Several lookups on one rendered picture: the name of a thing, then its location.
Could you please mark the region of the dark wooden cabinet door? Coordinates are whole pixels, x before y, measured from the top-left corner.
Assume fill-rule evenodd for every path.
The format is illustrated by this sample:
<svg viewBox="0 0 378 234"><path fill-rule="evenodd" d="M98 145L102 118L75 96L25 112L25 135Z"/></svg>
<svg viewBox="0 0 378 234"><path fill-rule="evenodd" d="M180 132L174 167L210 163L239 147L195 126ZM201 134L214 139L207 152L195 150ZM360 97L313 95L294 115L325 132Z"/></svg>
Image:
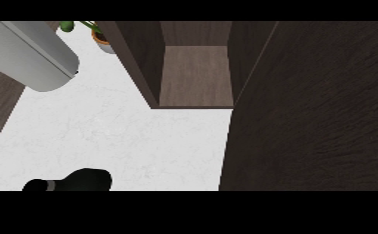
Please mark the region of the dark wooden cabinet door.
<svg viewBox="0 0 378 234"><path fill-rule="evenodd" d="M378 22L278 22L232 111L223 191L378 191Z"/></svg>

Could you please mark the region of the dark wooden open cabinet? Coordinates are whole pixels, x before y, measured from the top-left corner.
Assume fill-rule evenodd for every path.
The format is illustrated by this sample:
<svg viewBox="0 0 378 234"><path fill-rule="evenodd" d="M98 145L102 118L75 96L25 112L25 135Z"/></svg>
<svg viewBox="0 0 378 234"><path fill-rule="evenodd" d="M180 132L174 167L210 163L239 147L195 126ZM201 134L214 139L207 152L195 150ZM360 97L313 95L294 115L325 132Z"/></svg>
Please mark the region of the dark wooden open cabinet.
<svg viewBox="0 0 378 234"><path fill-rule="evenodd" d="M232 109L275 21L102 21L100 30L154 109Z"/></svg>

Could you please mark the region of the green plant in grey pot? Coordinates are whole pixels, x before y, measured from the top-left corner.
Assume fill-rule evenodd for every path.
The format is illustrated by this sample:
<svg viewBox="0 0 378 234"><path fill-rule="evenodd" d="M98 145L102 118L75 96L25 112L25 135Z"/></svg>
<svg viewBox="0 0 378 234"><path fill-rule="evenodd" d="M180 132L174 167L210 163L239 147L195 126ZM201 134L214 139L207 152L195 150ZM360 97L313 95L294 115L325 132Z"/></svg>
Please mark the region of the green plant in grey pot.
<svg viewBox="0 0 378 234"><path fill-rule="evenodd" d="M100 31L100 28L99 28L98 24L93 21L81 21L81 24L90 29L92 38L93 38L100 50L108 54L114 54L114 49L111 47L111 43L109 43L109 41L105 37L103 32ZM74 21L61 21L59 22L59 29L65 33L72 32L74 28L75 28L75 22Z"/></svg>

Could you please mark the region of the pale grey rounded appliance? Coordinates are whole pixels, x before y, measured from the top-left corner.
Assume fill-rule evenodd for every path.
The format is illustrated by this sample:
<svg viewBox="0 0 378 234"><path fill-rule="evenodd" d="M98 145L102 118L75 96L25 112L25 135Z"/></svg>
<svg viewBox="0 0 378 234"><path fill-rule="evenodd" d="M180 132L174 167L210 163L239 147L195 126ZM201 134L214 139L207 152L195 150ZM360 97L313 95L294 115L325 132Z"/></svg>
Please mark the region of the pale grey rounded appliance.
<svg viewBox="0 0 378 234"><path fill-rule="evenodd" d="M78 56L44 21L0 21L0 72L38 92L75 77Z"/></svg>

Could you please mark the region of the dark wooden panel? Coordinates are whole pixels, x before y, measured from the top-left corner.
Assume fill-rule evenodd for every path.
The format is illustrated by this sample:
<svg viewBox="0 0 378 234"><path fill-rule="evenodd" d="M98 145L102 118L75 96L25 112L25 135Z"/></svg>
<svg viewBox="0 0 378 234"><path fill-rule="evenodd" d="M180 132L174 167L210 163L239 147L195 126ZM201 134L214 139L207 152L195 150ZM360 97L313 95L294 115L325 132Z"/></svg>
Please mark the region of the dark wooden panel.
<svg viewBox="0 0 378 234"><path fill-rule="evenodd" d="M0 72L0 131L21 98L25 86Z"/></svg>

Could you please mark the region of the black wine bottle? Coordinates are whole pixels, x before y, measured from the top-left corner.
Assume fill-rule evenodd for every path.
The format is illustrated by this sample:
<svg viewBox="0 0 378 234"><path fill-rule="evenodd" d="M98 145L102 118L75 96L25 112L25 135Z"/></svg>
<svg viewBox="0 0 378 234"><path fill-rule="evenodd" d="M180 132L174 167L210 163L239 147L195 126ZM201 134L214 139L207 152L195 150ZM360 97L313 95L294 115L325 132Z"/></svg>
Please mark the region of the black wine bottle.
<svg viewBox="0 0 378 234"><path fill-rule="evenodd" d="M75 170L64 179L30 180L24 191L108 191L112 185L111 173L103 169L83 168Z"/></svg>

